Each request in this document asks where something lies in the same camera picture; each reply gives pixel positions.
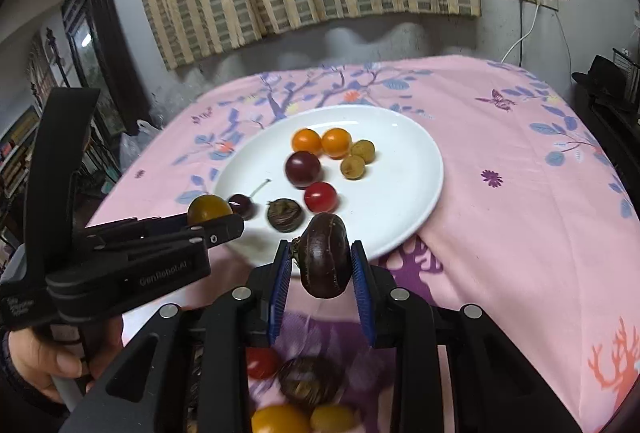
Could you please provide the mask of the person's left hand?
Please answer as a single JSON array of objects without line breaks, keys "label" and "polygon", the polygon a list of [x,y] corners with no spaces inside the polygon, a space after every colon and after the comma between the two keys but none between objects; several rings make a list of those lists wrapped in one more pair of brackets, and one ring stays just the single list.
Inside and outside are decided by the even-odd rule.
[{"label": "person's left hand", "polygon": [[[122,350],[122,316],[111,318],[104,325],[102,349],[91,357],[87,369],[95,380]],[[64,401],[54,385],[53,377],[75,380],[86,372],[79,357],[61,345],[40,338],[32,329],[11,331],[8,346],[13,366],[21,378],[58,404]]]}]

